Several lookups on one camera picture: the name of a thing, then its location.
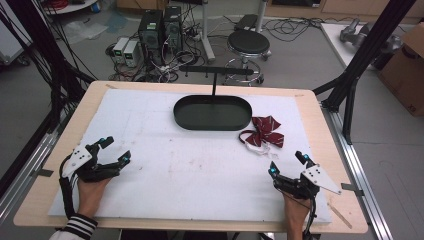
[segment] ribbon bow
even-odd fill
[[[241,135],[245,133],[251,133],[251,135],[246,138],[246,142],[260,147],[262,142],[269,142],[276,145],[279,148],[283,147],[284,144],[284,135],[281,133],[272,132],[277,129],[281,124],[277,122],[272,116],[268,117],[252,117],[252,123],[256,128],[256,132],[253,130],[245,130],[240,133],[239,140],[242,143],[245,143],[241,139]]]

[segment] floor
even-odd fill
[[[105,49],[119,36],[131,36],[139,22],[134,16],[117,14],[113,9],[93,14],[80,11],[65,16],[64,24],[86,21],[109,26],[100,37],[73,44],[72,49],[98,79],[106,80],[113,74],[113,64]],[[217,26],[213,34],[228,35],[233,28],[225,18],[210,20]],[[265,73],[262,85],[254,87],[314,89],[338,77],[343,65],[337,58],[323,32],[308,28],[297,39],[283,42],[263,34],[270,40],[272,56],[268,61],[257,60]],[[216,55],[213,66],[223,66],[234,57],[226,49],[226,40],[210,38]],[[62,42],[58,45],[64,49]],[[211,79],[199,74],[179,75],[176,83],[211,84]],[[50,109],[49,88],[34,66],[13,64],[0,72],[0,176],[19,154]],[[317,96],[324,100],[328,93]],[[424,118],[411,116],[390,91],[381,83],[376,71],[366,71],[357,86],[352,124],[352,141],[364,171],[374,191],[384,218],[394,239],[420,239],[424,236]],[[48,239],[54,229],[17,227],[13,215],[19,202],[0,222],[2,239]],[[118,239],[119,231],[99,229],[93,239]],[[372,230],[362,235],[324,234],[322,239],[374,239]],[[243,233],[238,239],[259,239],[254,233]],[[285,239],[277,234],[277,239]]]

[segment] desk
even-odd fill
[[[79,107],[75,111],[68,126],[57,142],[44,169],[54,170],[51,177],[38,177],[29,191],[26,199],[19,208],[14,222],[18,226],[64,226],[65,217],[48,216],[48,211],[55,197],[59,184],[57,179],[59,165],[62,160],[79,144],[103,95],[110,88],[139,89],[148,91],[169,92],[211,92],[210,85],[186,84],[154,84],[154,83],[128,83],[128,82],[103,82],[91,84]],[[294,89],[270,89],[218,86],[217,94],[237,95],[274,95],[294,97],[301,114],[305,132],[314,156],[314,161],[320,163],[328,174],[337,183],[350,183],[342,161],[327,127],[317,99],[312,91]],[[336,195],[325,191],[332,223],[314,224],[312,232],[317,233],[364,233],[367,231],[362,210],[351,191],[343,191]],[[129,218],[101,218],[99,227],[104,228],[138,228],[138,229],[169,229],[169,230],[215,230],[215,231],[257,231],[257,232],[284,232],[283,223],[269,223],[262,221],[187,221],[166,219],[129,219]]]

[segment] stool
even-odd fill
[[[257,32],[239,30],[231,33],[230,36],[228,36],[227,45],[230,51],[241,56],[241,58],[230,60],[225,65],[225,67],[237,67],[232,66],[231,63],[240,61],[240,68],[251,69],[250,66],[252,66],[255,69],[253,69],[254,74],[251,76],[227,74],[225,76],[224,85],[227,84],[227,80],[248,83],[249,86],[251,86],[251,83],[254,81],[262,84],[264,82],[264,76],[261,73],[261,68],[257,63],[249,60],[248,58],[262,57],[266,61],[268,59],[268,55],[266,53],[268,52],[270,46],[268,39]]]

